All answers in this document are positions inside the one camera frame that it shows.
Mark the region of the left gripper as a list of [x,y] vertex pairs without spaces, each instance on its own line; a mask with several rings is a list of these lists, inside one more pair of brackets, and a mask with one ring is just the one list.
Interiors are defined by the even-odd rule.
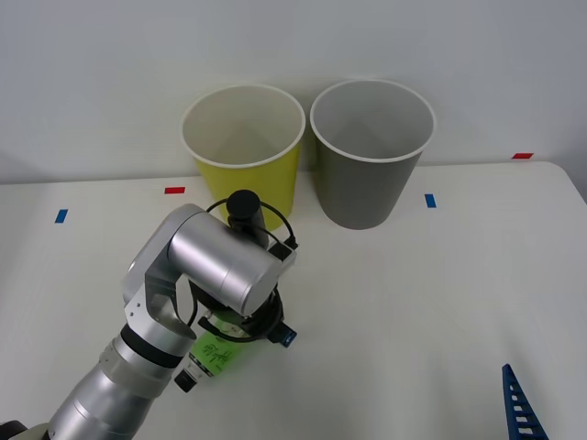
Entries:
[[205,316],[198,320],[198,324],[206,331],[226,341],[251,343],[266,339],[273,331],[273,342],[283,347],[289,347],[297,337],[297,333],[282,321],[283,307],[281,295],[278,292],[272,292],[260,309],[250,316],[241,316],[209,295],[204,295],[198,301],[219,321],[235,325],[246,334],[244,337],[231,336],[212,325]]

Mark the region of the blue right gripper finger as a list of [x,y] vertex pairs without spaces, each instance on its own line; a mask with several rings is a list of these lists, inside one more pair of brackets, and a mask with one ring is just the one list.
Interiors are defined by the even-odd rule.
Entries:
[[548,435],[509,364],[502,366],[502,380],[508,438],[510,440],[548,440]]

